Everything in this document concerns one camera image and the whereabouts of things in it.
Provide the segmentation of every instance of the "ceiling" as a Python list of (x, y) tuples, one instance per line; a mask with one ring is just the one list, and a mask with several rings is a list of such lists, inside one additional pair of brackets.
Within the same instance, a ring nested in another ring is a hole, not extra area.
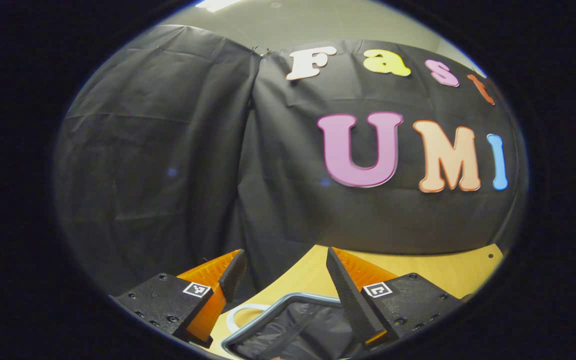
[(434, 31), (372, 0), (241, 0), (210, 12), (188, 6), (160, 25), (210, 30), (258, 53), (318, 41), (377, 40), (416, 46), (486, 74)]

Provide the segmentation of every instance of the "wooden table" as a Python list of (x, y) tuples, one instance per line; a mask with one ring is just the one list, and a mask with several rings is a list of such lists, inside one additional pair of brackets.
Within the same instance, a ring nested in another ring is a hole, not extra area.
[[(288, 271), (244, 304), (272, 305), (292, 292), (338, 297), (326, 268), (327, 251), (326, 246), (313, 246)], [(349, 253), (368, 260), (397, 276), (416, 272), (458, 299), (476, 292), (492, 275), (503, 257), (495, 244), (447, 255), (386, 255), (360, 251), (349, 251)], [(208, 351), (234, 359), (222, 349), (222, 341), (231, 334), (226, 326), (226, 317), (229, 313), (230, 311), (221, 314), (217, 320), (210, 334), (213, 341)], [(237, 313), (235, 323), (239, 327), (244, 326), (260, 313), (261, 310), (243, 309)]]

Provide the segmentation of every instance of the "foam letter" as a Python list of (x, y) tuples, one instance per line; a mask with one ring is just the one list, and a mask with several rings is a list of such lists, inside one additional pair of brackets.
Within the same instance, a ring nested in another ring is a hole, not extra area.
[(430, 69), (432, 77), (437, 80), (441, 85), (448, 85), (449, 87), (458, 87), (459, 80), (457, 77), (450, 72), (450, 68), (446, 64), (435, 61), (435, 60), (425, 60), (425, 67)]
[(490, 103), (490, 105), (495, 104), (495, 101), (490, 97), (490, 95), (486, 91), (486, 86), (484, 86), (483, 82), (481, 82), (475, 75), (472, 74), (468, 75), (468, 79), (472, 80), (472, 82), (475, 84), (475, 86), (481, 93), (481, 96), (483, 96), (484, 99)]
[(317, 122), (324, 132), (327, 171), (336, 182), (348, 187), (377, 187), (388, 182), (397, 170), (397, 126), (403, 116), (397, 112), (373, 112), (367, 120), (377, 130), (377, 162), (369, 168), (357, 166), (352, 159), (350, 129), (357, 123), (354, 116), (332, 114)]
[(446, 182), (441, 178), (440, 166), (450, 189), (457, 187), (460, 172), (459, 188), (462, 191), (473, 192), (482, 186), (473, 130), (459, 126), (452, 146), (446, 133), (434, 121), (415, 121), (412, 127), (421, 134), (425, 151), (425, 178), (419, 182), (419, 190), (425, 193), (443, 191)]
[(317, 76), (320, 69), (313, 68), (317, 64), (322, 68), (328, 63), (328, 55), (337, 54), (337, 49), (332, 46), (307, 48), (290, 53), (292, 57), (292, 71), (286, 75), (286, 80), (297, 80)]
[(488, 134), (486, 139), (492, 146), (492, 154), (494, 157), (494, 180), (492, 186), (498, 191), (508, 187), (508, 179), (506, 178), (506, 163), (504, 162), (504, 142), (499, 135)]
[(393, 73), (399, 76), (410, 75), (410, 69), (406, 67), (402, 57), (388, 50), (366, 50), (363, 53), (368, 59), (363, 60), (364, 68), (375, 73)]

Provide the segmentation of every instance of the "pink letter u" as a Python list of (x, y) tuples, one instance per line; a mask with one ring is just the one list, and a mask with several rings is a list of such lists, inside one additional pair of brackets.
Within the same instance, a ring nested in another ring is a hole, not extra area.
[(404, 119), (397, 112), (373, 112), (367, 119), (377, 130), (377, 162), (364, 168), (357, 166), (350, 150), (350, 129), (357, 119), (351, 114), (332, 114), (320, 118), (317, 126), (324, 132), (324, 159), (330, 176), (348, 187), (377, 187), (397, 170), (397, 126)]

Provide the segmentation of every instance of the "black fabric backdrop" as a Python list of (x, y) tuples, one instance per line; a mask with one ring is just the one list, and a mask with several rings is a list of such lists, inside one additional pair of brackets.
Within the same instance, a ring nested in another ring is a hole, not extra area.
[[(286, 80), (295, 50), (334, 46), (315, 77)], [(407, 77), (375, 73), (363, 52), (402, 57)], [(460, 82), (439, 84), (424, 61)], [(212, 32), (154, 27), (94, 73), (66, 115), (55, 184), (68, 241), (86, 271), (118, 295), (157, 272), (180, 273), (244, 248), (249, 272), (235, 304), (262, 290), (313, 244), (393, 254), (506, 250), (524, 210), (521, 132), (503, 96), (479, 78), (487, 103), (444, 56), (382, 41), (325, 41), (259, 57)], [(396, 112), (398, 166), (371, 188), (331, 180), (317, 120), (352, 114), (352, 159), (377, 160), (372, 112)], [(478, 191), (423, 193), (425, 153), (414, 121), (475, 133)], [(503, 139), (507, 189), (492, 186), (487, 134)]]

